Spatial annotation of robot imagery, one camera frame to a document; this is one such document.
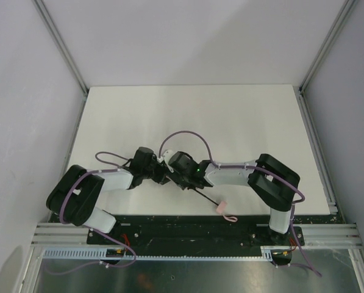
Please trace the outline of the pink folding umbrella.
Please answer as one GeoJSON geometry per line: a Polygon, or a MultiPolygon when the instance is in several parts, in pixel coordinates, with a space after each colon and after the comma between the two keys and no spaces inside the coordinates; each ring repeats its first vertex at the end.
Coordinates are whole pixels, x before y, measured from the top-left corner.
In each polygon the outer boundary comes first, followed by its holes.
{"type": "Polygon", "coordinates": [[[220,203],[216,202],[215,200],[209,198],[208,196],[206,196],[205,194],[203,194],[202,192],[198,191],[197,189],[190,189],[193,192],[196,192],[198,195],[204,197],[206,200],[208,200],[209,202],[213,203],[216,206],[216,213],[218,215],[220,215],[224,220],[230,222],[230,223],[237,223],[238,222],[238,218],[234,215],[228,215],[225,213],[225,209],[227,207],[227,203],[225,201],[221,201],[220,203]]]}

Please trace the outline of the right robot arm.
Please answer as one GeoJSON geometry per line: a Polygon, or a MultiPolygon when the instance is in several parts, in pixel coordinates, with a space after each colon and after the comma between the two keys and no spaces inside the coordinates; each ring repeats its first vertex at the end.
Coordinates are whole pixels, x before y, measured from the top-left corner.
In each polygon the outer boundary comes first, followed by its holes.
{"type": "Polygon", "coordinates": [[[197,163],[189,154],[167,150],[162,155],[170,171],[168,177],[181,189],[205,189],[215,186],[250,187],[270,208],[269,229],[287,234],[294,195],[301,177],[269,154],[255,161],[197,163]]]}

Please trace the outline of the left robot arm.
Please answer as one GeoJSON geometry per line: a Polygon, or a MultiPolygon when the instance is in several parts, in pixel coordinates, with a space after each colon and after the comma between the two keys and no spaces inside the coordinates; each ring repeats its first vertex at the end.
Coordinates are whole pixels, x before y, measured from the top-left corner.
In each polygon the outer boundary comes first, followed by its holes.
{"type": "Polygon", "coordinates": [[[139,147],[132,159],[123,165],[99,158],[105,151],[96,153],[95,158],[112,168],[87,170],[80,165],[72,165],[46,200],[46,207],[59,216],[62,224],[86,226],[102,233],[109,233],[116,224],[116,218],[96,206],[101,193],[113,190],[131,190],[144,180],[151,179],[165,184],[169,168],[164,159],[154,152],[139,147]]]}

